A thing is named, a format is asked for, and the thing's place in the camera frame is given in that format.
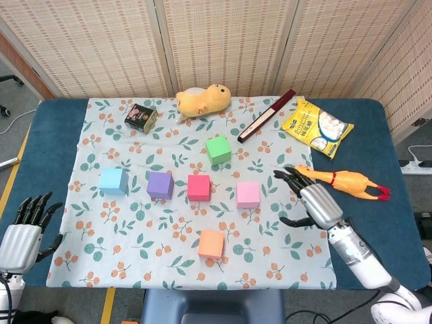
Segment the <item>cube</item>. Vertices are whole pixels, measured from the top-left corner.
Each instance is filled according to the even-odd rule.
[[[259,182],[237,183],[237,208],[257,208],[259,202]]]
[[[225,136],[219,136],[207,140],[205,149],[209,156],[211,165],[216,165],[231,159],[231,148]]]
[[[223,250],[223,233],[203,230],[200,235],[198,255],[203,258],[220,259]]]
[[[188,176],[188,198],[190,201],[210,201],[210,176]]]
[[[126,194],[129,176],[124,169],[106,168],[102,170],[99,189],[105,194]]]
[[[170,173],[150,172],[147,193],[151,198],[171,199],[174,180]]]

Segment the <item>orange flower pattern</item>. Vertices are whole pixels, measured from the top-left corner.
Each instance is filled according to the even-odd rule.
[[[300,219],[304,206],[274,169],[310,165],[310,148],[281,125],[294,98],[244,144],[237,136],[277,97],[232,99],[220,113],[182,124],[177,101],[91,99],[77,145],[48,286],[178,289],[332,289],[336,285],[327,233],[292,229],[280,217]],[[156,109],[155,127],[143,134],[127,127],[134,103]],[[205,141],[225,136],[231,159],[211,165]],[[99,190],[104,168],[128,174],[126,194]],[[146,193],[152,171],[170,173],[172,199]],[[188,175],[209,175],[211,200],[190,202]],[[237,209],[236,184],[258,181],[258,208]],[[200,233],[223,233],[220,259],[198,256]]]

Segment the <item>white cable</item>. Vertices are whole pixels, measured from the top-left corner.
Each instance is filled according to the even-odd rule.
[[[19,116],[17,116],[12,122],[11,122],[11,124],[9,125],[9,127],[8,128],[6,128],[4,131],[2,131],[1,133],[0,133],[0,135],[3,135],[4,133],[6,133],[11,127],[12,127],[12,125],[14,124],[14,122],[16,122],[16,120],[18,119],[18,118],[20,118],[20,117],[22,117],[22,116],[24,116],[24,115],[27,115],[28,113],[32,113],[33,111],[36,111],[36,109],[33,109],[33,110],[30,110],[30,111],[27,111],[26,113],[22,113],[21,115],[19,115]]]
[[[411,151],[412,147],[432,147],[432,145],[411,145],[411,146],[408,146],[408,152],[410,152],[410,154],[412,155],[412,157],[414,157],[414,162],[416,164],[419,164],[420,161],[416,158],[416,156],[414,155],[414,153]]]

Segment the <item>rubber chicken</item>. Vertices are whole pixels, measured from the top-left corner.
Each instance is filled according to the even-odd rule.
[[[299,165],[296,167],[302,175],[313,179],[318,179],[331,184],[335,189],[347,192],[354,197],[371,200],[389,200],[390,189],[374,184],[367,177],[358,172],[351,171],[338,171],[338,172],[321,172],[314,171]],[[380,189],[383,194],[379,196],[372,196],[365,192],[367,186]]]
[[[177,108],[182,114],[178,122],[189,117],[203,116],[224,110],[231,103],[230,90],[221,84],[212,84],[207,89],[189,88],[175,95]]]

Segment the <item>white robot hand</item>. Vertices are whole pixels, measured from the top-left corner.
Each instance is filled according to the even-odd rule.
[[[59,234],[53,245],[39,252],[42,237],[54,212],[63,205],[57,202],[44,213],[45,205],[52,192],[44,196],[31,197],[22,202],[18,208],[13,225],[6,229],[0,246],[0,272],[24,274],[59,247],[63,236]]]
[[[385,270],[351,223],[342,219],[343,212],[328,191],[294,168],[285,169],[289,173],[275,170],[275,177],[288,183],[304,203],[308,217],[298,221],[280,217],[280,221],[291,227],[316,225],[326,230],[331,245],[365,288],[390,291],[372,306],[374,321],[378,324],[432,323],[432,306],[422,309],[416,296]]]

